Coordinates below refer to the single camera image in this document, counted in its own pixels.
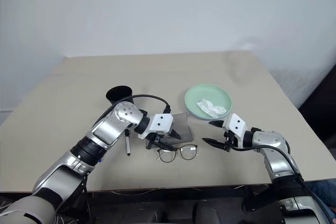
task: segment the table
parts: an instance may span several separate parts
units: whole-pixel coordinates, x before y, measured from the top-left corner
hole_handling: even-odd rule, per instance
[[[107,90],[127,85],[133,94],[163,97],[172,113],[186,112],[184,94],[196,84],[226,90],[232,112],[249,127],[283,134],[305,180],[336,177],[336,162],[284,95],[265,67],[247,51],[205,54],[67,58],[15,109],[0,128],[1,191],[30,191],[36,179],[90,129],[109,106]],[[138,108],[162,111],[163,103],[134,99]],[[88,189],[181,188],[265,184],[263,157],[256,152],[224,152],[202,141],[223,139],[223,131],[188,115],[198,145],[192,161],[171,163],[146,150],[131,133],[131,156],[118,141],[88,180]]]

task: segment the crumpled paper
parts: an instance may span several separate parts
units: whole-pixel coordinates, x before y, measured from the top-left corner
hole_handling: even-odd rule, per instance
[[[226,109],[224,107],[215,106],[211,103],[211,101],[205,99],[202,99],[201,102],[198,102],[197,106],[199,106],[201,110],[213,118],[218,118],[226,113]]]

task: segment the black cup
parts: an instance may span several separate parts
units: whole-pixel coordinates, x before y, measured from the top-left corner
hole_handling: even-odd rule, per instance
[[[110,89],[109,91],[107,91],[106,98],[112,104],[114,104],[115,102],[117,102],[117,101],[119,101],[119,100],[121,100],[125,97],[129,97],[131,95],[132,95],[132,89],[130,87],[117,86],[117,87],[114,87],[114,88]],[[126,101],[134,103],[133,98],[127,99]]]

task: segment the floor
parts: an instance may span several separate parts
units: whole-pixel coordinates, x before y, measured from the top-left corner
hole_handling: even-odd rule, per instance
[[[238,224],[242,220],[255,224],[280,223],[281,221],[281,214],[276,204],[245,214],[241,210],[242,198],[212,198],[207,201],[217,210],[222,224]],[[192,211],[196,202],[198,200],[171,200],[103,206],[94,207],[93,213],[97,216],[96,224],[124,224],[134,223],[134,221],[130,222],[131,219],[141,211],[161,208],[170,223],[192,224]]]

